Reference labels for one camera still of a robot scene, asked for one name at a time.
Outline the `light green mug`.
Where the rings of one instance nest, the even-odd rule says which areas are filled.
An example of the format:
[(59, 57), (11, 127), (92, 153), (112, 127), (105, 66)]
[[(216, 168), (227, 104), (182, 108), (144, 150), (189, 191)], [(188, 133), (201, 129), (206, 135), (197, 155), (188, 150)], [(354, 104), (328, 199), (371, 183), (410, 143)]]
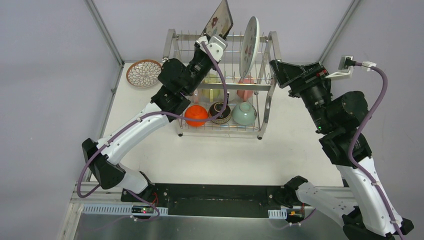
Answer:
[[(203, 83), (206, 84), (214, 84), (214, 83), (220, 83), (221, 79), (213, 74), (213, 73), (209, 73), (202, 81)], [(215, 100), (218, 99), (218, 96), (220, 94), (220, 90), (219, 89), (212, 89), (212, 88), (208, 88), (208, 89), (203, 89), (202, 90), (202, 94), (203, 96), (210, 102), (213, 103)]]

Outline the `white ribbed mug black rim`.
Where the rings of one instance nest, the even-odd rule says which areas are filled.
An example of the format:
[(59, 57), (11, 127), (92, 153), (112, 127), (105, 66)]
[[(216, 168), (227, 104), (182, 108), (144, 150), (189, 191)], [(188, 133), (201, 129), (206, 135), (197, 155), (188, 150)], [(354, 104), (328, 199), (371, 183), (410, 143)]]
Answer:
[(235, 90), (235, 89), (229, 89), (228, 91), (227, 91), (227, 102), (229, 103), (229, 102), (231, 102), (231, 101), (234, 101), (236, 98), (237, 98), (237, 90)]

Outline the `beige bowl dark rim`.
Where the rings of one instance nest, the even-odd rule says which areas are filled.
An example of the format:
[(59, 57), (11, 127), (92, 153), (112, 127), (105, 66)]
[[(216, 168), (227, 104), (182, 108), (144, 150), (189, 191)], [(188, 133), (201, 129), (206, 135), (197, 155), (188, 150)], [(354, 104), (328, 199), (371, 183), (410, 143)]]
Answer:
[(213, 124), (223, 125), (230, 121), (232, 110), (228, 104), (224, 105), (223, 102), (215, 102), (209, 107), (208, 116), (210, 118), (217, 116), (215, 119), (212, 119), (211, 122)]

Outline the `orange plastic bowl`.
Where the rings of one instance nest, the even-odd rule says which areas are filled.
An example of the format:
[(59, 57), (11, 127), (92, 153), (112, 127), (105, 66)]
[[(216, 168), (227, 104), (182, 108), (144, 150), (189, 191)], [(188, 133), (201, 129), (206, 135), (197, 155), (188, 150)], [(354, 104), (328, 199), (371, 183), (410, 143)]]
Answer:
[[(184, 113), (185, 118), (195, 119), (195, 120), (204, 120), (209, 117), (207, 110), (201, 105), (192, 105)], [(200, 127), (203, 126), (205, 121), (192, 121), (187, 120), (186, 123), (191, 127)]]

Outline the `square floral plate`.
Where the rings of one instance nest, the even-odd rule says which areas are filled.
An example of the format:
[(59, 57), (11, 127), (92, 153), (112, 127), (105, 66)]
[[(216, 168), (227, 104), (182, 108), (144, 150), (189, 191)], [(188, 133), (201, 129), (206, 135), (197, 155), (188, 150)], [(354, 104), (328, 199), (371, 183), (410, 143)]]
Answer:
[(227, 0), (222, 0), (213, 15), (210, 17), (200, 36), (211, 38), (215, 35), (224, 40), (230, 33), (234, 21)]

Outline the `mint green bowl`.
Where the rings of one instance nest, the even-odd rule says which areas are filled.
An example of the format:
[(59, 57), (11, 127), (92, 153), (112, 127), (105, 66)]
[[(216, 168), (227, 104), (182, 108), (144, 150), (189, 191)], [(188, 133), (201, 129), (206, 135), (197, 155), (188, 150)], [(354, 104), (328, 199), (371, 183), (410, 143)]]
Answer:
[(257, 118), (257, 111), (249, 102), (241, 102), (233, 108), (232, 118), (239, 125), (252, 125)]

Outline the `brown floral round plate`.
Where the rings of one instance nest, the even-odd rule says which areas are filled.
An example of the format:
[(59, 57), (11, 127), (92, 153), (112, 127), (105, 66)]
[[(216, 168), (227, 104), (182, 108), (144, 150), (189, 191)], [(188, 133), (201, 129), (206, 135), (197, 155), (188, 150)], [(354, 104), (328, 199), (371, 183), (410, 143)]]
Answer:
[(127, 82), (136, 88), (149, 88), (156, 85), (161, 73), (162, 64), (152, 60), (143, 59), (133, 63), (126, 72)]

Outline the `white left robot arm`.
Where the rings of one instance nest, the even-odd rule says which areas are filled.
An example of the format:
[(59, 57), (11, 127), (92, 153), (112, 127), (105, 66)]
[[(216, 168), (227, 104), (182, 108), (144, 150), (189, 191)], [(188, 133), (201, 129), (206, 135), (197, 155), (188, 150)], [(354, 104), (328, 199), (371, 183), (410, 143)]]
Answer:
[(121, 164), (122, 158), (144, 138), (171, 123), (183, 119), (191, 96), (208, 72), (219, 69), (223, 48), (214, 43), (196, 43), (193, 59), (188, 65), (176, 58), (165, 61), (157, 77), (162, 86), (150, 102), (124, 126), (98, 140), (82, 143), (85, 159), (83, 172), (90, 170), (104, 190), (120, 187), (133, 192), (140, 202), (152, 198), (153, 189), (147, 177)]

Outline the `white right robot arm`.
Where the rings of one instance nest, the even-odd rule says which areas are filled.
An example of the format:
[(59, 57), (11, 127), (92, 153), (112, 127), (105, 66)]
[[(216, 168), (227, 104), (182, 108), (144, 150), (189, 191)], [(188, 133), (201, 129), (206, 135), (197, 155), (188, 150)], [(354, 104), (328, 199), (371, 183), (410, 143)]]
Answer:
[[(350, 240), (401, 239), (414, 229), (411, 220), (393, 207), (376, 172), (372, 150), (362, 131), (383, 100), (388, 78), (371, 61), (344, 56), (339, 68), (328, 73), (315, 62), (295, 65), (271, 60), (270, 67), (280, 88), (289, 87), (289, 96), (302, 99), (309, 112), (322, 150), (346, 181), (354, 203), (344, 203), (319, 190), (310, 181), (295, 176), (273, 193), (273, 200), (285, 207), (305, 204), (335, 221)], [(382, 78), (381, 91), (369, 106), (361, 91), (348, 91), (333, 98), (331, 81), (352, 75), (355, 67), (376, 72)]]

